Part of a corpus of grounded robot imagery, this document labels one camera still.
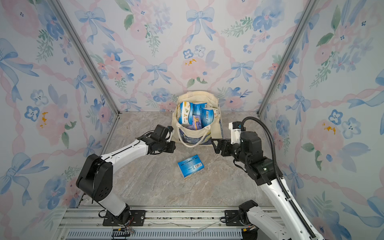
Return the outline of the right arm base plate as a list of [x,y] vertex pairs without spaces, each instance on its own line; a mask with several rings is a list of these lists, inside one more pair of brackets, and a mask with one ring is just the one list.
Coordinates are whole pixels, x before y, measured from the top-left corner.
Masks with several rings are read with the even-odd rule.
[[225,210],[221,222],[227,227],[245,226],[245,213],[242,210]]

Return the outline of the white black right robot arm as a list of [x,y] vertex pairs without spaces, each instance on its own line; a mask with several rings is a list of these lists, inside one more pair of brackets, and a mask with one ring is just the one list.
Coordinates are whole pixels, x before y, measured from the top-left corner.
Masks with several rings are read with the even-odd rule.
[[258,204],[249,200],[239,206],[244,225],[254,225],[272,240],[322,240],[323,235],[310,223],[297,201],[288,191],[282,173],[273,160],[264,156],[262,140],[255,132],[231,131],[229,139],[213,139],[216,154],[232,157],[244,164],[248,176],[267,195],[279,213],[282,223],[268,216]]

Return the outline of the floral orange blue tissue pack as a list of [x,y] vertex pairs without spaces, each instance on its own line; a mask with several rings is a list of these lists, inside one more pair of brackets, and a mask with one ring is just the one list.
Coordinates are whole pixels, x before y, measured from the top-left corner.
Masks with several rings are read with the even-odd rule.
[[193,123],[193,103],[182,102],[180,103],[179,123],[181,125],[191,125]]

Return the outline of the purple tissue pack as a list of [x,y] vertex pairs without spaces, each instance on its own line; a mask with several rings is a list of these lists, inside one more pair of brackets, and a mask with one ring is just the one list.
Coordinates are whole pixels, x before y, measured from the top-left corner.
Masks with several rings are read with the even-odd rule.
[[194,116],[192,118],[192,124],[188,125],[186,127],[189,130],[201,130],[203,128],[202,121],[201,121],[201,116]]

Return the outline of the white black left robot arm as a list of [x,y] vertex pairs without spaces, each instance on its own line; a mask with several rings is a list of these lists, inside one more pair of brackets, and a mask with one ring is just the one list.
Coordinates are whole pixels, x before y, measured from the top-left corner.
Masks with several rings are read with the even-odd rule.
[[176,149],[173,131],[171,126],[157,125],[119,150],[101,156],[89,155],[76,186],[123,224],[127,223],[131,219],[130,207],[112,192],[114,173],[140,157],[173,153]]

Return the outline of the blue tissue pack barcode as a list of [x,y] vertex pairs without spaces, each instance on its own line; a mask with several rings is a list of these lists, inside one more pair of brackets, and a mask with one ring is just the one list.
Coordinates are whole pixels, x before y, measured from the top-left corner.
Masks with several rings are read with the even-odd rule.
[[192,109],[193,109],[193,115],[194,116],[201,116],[202,115],[202,110],[207,107],[207,103],[201,103],[201,104],[192,104]]

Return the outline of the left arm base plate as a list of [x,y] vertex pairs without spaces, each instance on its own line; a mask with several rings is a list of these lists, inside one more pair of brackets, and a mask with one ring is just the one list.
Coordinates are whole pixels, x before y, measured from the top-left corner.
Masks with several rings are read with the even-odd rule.
[[114,216],[109,211],[106,212],[106,215],[103,217],[103,226],[104,227],[142,227],[144,225],[145,210],[129,210],[122,212],[119,216]]

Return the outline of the cream canvas bag starry print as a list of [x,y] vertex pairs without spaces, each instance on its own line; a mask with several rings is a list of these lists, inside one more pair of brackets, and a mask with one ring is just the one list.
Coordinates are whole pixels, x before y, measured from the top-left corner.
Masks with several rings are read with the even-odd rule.
[[223,128],[218,98],[204,91],[179,96],[172,127],[172,140],[187,148],[209,146],[213,139],[221,139]]

